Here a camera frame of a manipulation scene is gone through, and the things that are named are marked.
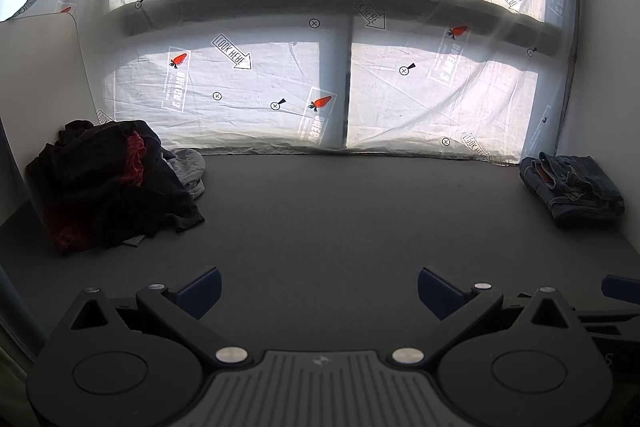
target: white sheet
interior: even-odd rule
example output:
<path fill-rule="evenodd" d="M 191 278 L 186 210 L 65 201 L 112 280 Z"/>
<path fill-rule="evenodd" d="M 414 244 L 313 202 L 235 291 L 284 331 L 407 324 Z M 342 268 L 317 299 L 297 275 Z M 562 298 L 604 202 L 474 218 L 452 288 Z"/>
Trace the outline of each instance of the white sheet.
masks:
<path fill-rule="evenodd" d="M 68 9 L 96 107 L 165 146 L 501 163 L 555 147 L 576 0 L 136 1 L 16 16 Z"/>

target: black clothing pile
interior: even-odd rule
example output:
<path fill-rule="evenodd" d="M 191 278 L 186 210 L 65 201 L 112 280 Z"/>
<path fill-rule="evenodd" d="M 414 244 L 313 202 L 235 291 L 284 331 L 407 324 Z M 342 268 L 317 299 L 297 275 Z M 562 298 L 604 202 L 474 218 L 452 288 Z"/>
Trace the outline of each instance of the black clothing pile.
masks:
<path fill-rule="evenodd" d="M 204 221 L 144 121 L 76 120 L 58 137 L 26 172 L 60 251 L 114 247 L 161 227 L 181 232 Z"/>

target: gray cloth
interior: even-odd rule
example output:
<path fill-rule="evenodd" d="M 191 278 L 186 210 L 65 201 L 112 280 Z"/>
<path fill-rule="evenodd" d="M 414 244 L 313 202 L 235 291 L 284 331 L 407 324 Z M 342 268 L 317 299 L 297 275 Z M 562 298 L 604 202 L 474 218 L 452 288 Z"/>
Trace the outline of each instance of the gray cloth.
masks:
<path fill-rule="evenodd" d="M 524 158 L 520 177 L 546 203 L 555 222 L 614 219 L 625 211 L 625 200 L 591 156 Z"/>
<path fill-rule="evenodd" d="M 205 163 L 202 154 L 193 149 L 178 149 L 173 151 L 175 158 L 165 159 L 174 170 L 180 183 L 187 189 L 193 199 L 204 192 L 202 175 Z"/>

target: white wall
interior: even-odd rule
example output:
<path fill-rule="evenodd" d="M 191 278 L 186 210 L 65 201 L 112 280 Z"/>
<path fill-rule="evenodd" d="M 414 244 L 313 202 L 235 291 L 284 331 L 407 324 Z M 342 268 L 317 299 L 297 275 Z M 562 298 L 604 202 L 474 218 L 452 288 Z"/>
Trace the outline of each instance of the white wall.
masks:
<path fill-rule="evenodd" d="M 625 198 L 640 251 L 640 0 L 580 0 L 574 83 L 558 154 L 592 156 Z"/>

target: clothing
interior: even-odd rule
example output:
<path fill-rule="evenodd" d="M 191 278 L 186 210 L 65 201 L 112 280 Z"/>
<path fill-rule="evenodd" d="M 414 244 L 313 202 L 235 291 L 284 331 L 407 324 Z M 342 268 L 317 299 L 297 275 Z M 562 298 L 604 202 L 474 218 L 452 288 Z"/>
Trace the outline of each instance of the clothing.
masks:
<path fill-rule="evenodd" d="M 204 192 L 202 175 L 206 167 L 202 154 L 193 149 L 178 149 L 173 151 L 173 158 L 165 158 L 167 164 L 174 170 L 182 186 L 187 189 L 193 199 Z"/>
<path fill-rule="evenodd" d="M 143 121 L 73 121 L 27 168 L 60 251 L 112 247 L 204 221 Z"/>
<path fill-rule="evenodd" d="M 548 206 L 558 225 L 589 219 L 614 219 L 625 201 L 613 181 L 591 156 L 524 158 L 520 177 Z"/>

